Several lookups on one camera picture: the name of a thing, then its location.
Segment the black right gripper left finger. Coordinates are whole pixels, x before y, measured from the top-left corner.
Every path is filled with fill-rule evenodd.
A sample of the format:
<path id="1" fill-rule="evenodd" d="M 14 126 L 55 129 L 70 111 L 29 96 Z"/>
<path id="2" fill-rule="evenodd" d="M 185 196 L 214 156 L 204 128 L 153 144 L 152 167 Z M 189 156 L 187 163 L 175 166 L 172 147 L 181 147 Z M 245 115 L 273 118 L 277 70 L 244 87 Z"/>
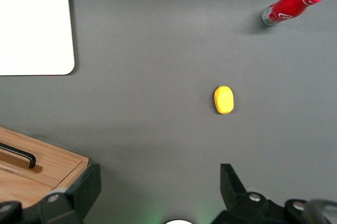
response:
<path id="1" fill-rule="evenodd" d="M 84 223 L 101 190 L 101 167 L 91 164 L 64 192 L 51 192 L 28 208 L 1 202 L 1 223 Z"/>

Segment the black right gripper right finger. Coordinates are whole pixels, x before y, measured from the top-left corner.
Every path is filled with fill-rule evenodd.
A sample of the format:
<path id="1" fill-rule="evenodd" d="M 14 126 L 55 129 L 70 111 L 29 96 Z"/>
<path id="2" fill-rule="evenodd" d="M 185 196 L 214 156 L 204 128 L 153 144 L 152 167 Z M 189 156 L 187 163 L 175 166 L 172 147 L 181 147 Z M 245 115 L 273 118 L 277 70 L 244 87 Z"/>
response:
<path id="1" fill-rule="evenodd" d="M 316 223 L 307 201 L 290 199 L 279 206 L 247 191 L 230 164 L 220 166 L 220 191 L 226 209 L 212 223 Z"/>

